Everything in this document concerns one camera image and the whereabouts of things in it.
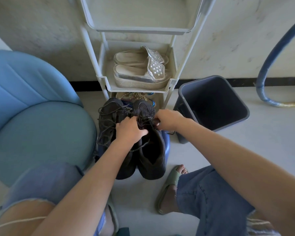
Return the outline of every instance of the teal seat cushion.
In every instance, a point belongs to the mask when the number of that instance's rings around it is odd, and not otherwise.
[[[0,180],[11,186],[27,169],[51,161],[84,169],[95,142],[95,123],[81,106],[54,101],[34,105],[0,130]]]

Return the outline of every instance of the chair backrest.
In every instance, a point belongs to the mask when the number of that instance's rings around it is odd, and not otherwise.
[[[83,106],[67,79],[32,55],[0,50],[0,129],[24,109],[47,101]]]

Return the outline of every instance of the gray floor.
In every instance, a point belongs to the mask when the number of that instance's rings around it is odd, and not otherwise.
[[[274,108],[262,103],[253,87],[235,88],[250,110],[248,120],[219,131],[219,134],[263,155],[295,175],[295,108]],[[295,101],[295,87],[267,87],[270,97],[278,101]],[[97,109],[105,102],[102,92],[79,92],[85,109],[97,124]],[[173,108],[178,93],[173,93],[168,108]],[[138,170],[122,181],[115,181],[112,195],[121,227],[129,227],[131,235],[167,236],[195,235],[198,219],[189,215],[156,214],[154,200],[169,171],[177,164],[185,164],[189,171],[209,165],[190,144],[180,144],[171,136],[167,171],[163,178],[148,181]],[[0,183],[0,202],[7,189]]]

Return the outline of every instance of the storage rack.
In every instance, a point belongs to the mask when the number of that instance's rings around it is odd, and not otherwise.
[[[106,100],[115,96],[116,92],[154,92],[158,98],[157,108],[166,108],[193,46],[216,0],[78,1],[86,21],[80,25],[81,35]],[[87,25],[99,31],[101,34],[102,43],[98,60],[90,41]],[[176,36],[183,35],[191,30],[193,33],[186,48],[185,55],[180,65],[177,67],[174,50]],[[169,44],[111,41],[106,40],[105,32],[167,34],[172,35],[172,38]],[[116,86],[113,73],[114,61],[112,57],[117,52],[129,49],[140,49],[141,46],[147,46],[169,57],[169,63],[166,65],[166,68],[172,72],[172,78],[168,81],[166,87],[159,90],[146,90],[138,88],[119,88]]]

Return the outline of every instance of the chair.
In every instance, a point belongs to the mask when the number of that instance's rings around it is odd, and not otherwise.
[[[85,169],[96,143],[93,119],[67,79],[34,56],[0,50],[0,180],[64,161]]]

